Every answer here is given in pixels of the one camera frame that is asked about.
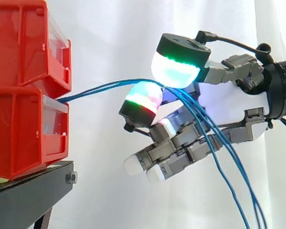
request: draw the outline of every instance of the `white background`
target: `white background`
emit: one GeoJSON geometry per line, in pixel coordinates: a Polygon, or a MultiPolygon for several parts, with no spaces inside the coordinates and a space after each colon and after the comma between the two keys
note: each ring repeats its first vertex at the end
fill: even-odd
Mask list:
{"type": "MultiPolygon", "coordinates": [[[[253,47],[269,42],[274,57],[286,59],[286,0],[48,0],[48,4],[72,41],[73,94],[114,80],[152,78],[151,60],[164,32],[195,37],[198,30],[212,31],[253,47]]],[[[214,61],[244,53],[221,42],[208,46],[214,61]]],[[[75,161],[79,180],[54,207],[50,229],[244,228],[211,156],[159,185],[149,184],[144,174],[126,174],[123,161],[151,143],[123,130],[118,111],[129,90],[114,89],[70,103],[68,159],[75,161]]],[[[269,228],[286,229],[286,130],[275,125],[257,141],[235,148],[269,228]]],[[[217,155],[251,228],[256,228],[241,176],[225,150],[217,155]]]]}

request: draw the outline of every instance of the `screw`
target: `screw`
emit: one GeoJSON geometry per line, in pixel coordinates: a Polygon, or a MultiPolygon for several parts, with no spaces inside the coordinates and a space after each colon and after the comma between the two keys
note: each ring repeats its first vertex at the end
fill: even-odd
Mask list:
{"type": "Polygon", "coordinates": [[[73,171],[66,175],[66,183],[68,184],[76,184],[77,183],[77,172],[73,171]]]}

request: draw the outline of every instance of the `glowing sensor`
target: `glowing sensor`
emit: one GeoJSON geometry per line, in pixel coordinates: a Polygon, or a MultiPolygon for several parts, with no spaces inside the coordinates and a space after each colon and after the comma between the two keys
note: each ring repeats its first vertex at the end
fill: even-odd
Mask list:
{"type": "Polygon", "coordinates": [[[159,53],[155,53],[152,62],[154,78],[165,86],[173,88],[185,88],[198,76],[200,68],[177,62],[159,53]]]}
{"type": "Polygon", "coordinates": [[[162,102],[162,90],[155,83],[139,82],[128,93],[126,100],[144,106],[153,113],[157,113],[162,102]]]}

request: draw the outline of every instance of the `stacked storage bins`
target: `stacked storage bins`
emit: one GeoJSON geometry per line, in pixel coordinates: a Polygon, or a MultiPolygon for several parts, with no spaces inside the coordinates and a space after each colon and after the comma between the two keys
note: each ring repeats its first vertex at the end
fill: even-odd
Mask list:
{"type": "Polygon", "coordinates": [[[71,43],[44,0],[0,0],[0,177],[14,180],[68,155],[71,43]]]}

